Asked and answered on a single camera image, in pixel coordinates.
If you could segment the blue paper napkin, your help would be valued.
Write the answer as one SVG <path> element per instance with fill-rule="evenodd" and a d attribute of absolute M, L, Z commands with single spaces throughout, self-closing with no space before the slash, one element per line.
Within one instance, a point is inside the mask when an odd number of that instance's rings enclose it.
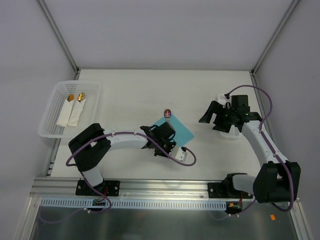
<path fill-rule="evenodd" d="M 174 115 L 172 114 L 168 121 L 175 129 L 174 141 L 179 147 L 184 147 L 194 139 L 195 135 Z"/>

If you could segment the iridescent spoon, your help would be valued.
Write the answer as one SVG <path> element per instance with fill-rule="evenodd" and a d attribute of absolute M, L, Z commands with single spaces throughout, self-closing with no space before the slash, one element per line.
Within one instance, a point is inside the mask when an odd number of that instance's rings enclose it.
<path fill-rule="evenodd" d="M 164 116 L 165 121 L 166 121 L 166 122 L 169 122 L 170 119 L 171 119 L 171 116 L 172 116 L 172 111 L 171 111 L 169 108 L 167 108 L 167 109 L 164 111 L 163 116 Z"/>

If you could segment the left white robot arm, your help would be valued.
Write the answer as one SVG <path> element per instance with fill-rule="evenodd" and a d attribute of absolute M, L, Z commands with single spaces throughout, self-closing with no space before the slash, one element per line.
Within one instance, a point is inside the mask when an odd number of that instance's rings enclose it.
<path fill-rule="evenodd" d="M 68 147 L 71 152 L 66 165 L 76 166 L 87 185 L 89 195 L 106 195 L 108 185 L 98 168 L 110 151 L 121 149 L 154 149 L 155 156 L 167 157 L 176 146 L 174 128 L 167 122 L 141 126 L 133 131 L 104 133 L 99 123 L 93 123 L 74 137 Z"/>

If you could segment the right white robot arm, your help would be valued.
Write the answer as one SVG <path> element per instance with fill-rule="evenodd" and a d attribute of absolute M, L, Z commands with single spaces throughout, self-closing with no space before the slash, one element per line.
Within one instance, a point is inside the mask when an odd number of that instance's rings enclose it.
<path fill-rule="evenodd" d="M 213 123 L 213 130 L 229 133 L 232 127 L 247 139 L 260 170 L 256 176 L 229 173 L 222 181 L 224 193 L 235 198 L 241 192 L 251 194 L 259 203 L 293 203 L 297 198 L 301 167 L 290 162 L 276 147 L 266 132 L 262 117 L 251 111 L 247 95 L 233 95 L 221 104 L 213 100 L 199 123 Z"/>

